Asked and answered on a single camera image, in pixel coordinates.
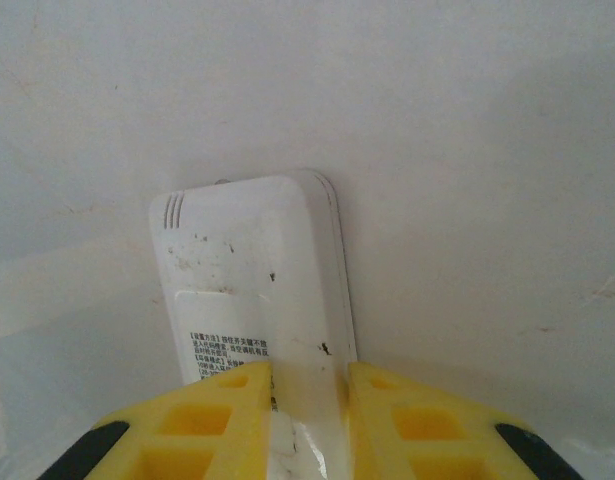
white wall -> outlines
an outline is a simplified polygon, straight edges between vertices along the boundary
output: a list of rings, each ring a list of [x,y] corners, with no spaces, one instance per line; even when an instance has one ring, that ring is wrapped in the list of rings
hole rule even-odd
[[[615,478],[609,0],[0,0],[0,410],[48,359],[79,426],[177,385],[150,199],[294,167],[337,190],[364,360]]]

black rubber pad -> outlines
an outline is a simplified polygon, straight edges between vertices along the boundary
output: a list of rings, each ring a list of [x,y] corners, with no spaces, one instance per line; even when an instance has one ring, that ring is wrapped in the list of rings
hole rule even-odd
[[[80,437],[38,480],[84,480],[120,437],[126,422],[112,422]]]
[[[507,423],[496,425],[496,431],[538,480],[583,480],[571,465],[535,433]]]

white surface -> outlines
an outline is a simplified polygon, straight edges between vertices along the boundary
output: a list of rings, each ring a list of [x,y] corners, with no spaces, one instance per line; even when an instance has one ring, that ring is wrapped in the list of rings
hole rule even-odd
[[[210,376],[208,363],[272,361],[268,478],[349,478],[356,345],[327,180],[302,170],[165,194],[149,217],[185,383]]]
[[[180,382],[149,201],[294,167],[360,358],[615,478],[615,1],[0,0],[0,339],[101,329],[152,378],[109,406]]]

